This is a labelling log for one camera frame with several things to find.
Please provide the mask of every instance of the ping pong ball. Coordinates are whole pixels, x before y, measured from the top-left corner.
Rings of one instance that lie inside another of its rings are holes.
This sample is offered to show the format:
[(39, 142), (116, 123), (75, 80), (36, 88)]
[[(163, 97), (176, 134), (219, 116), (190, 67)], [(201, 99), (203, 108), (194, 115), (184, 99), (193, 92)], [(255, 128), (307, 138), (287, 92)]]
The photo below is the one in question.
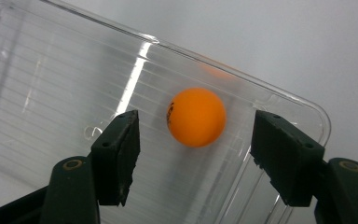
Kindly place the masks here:
[(216, 140), (226, 125), (226, 110), (220, 98), (203, 88), (179, 92), (167, 110), (172, 136), (187, 147), (205, 147)]

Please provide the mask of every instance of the orange ball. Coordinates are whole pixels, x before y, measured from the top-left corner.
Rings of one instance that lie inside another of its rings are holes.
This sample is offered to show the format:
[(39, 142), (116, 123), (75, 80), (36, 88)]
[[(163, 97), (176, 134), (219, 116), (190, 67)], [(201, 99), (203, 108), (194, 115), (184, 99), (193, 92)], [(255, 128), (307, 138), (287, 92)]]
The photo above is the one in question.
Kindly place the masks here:
[(216, 140), (226, 125), (226, 110), (220, 98), (203, 88), (179, 92), (167, 111), (173, 137), (187, 147), (205, 147)]

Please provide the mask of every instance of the white background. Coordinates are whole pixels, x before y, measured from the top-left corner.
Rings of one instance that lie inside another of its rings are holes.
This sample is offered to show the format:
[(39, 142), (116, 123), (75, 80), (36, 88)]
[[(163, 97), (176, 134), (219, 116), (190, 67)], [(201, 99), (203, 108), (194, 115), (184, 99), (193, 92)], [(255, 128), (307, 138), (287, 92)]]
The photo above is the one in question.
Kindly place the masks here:
[[(325, 158), (358, 161), (358, 1), (65, 0), (324, 108)], [(297, 209), (291, 223), (314, 223)]]

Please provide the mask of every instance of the clear plastic container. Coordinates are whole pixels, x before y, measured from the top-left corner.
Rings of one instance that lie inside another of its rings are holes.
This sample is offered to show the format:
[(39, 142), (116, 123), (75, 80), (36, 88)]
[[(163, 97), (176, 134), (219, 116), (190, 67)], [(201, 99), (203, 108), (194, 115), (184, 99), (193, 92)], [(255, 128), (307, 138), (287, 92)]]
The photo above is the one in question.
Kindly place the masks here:
[[(208, 147), (184, 147), (167, 129), (169, 101), (190, 87), (227, 110)], [(0, 1), (0, 175), (44, 187), (53, 165), (87, 155), (133, 109), (142, 151), (127, 205), (101, 207), (103, 223), (285, 223), (291, 208), (249, 155), (255, 111), (322, 145), (330, 134), (319, 106), (221, 63), (60, 2)]]

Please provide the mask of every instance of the transparent plastic bin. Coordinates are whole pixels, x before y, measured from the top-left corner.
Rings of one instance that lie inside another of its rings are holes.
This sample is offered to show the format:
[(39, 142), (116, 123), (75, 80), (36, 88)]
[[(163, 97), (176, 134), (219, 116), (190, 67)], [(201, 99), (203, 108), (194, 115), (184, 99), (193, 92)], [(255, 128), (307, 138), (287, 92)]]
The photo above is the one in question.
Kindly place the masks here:
[[(182, 146), (166, 125), (170, 100), (190, 87), (227, 110), (223, 134), (204, 148)], [(0, 1), (1, 176), (46, 186), (58, 161), (88, 155), (133, 109), (141, 154), (130, 195), (125, 207), (100, 207), (102, 223), (285, 223), (292, 209), (249, 154), (255, 111), (322, 145), (330, 134), (319, 106), (152, 35), (60, 2)]]

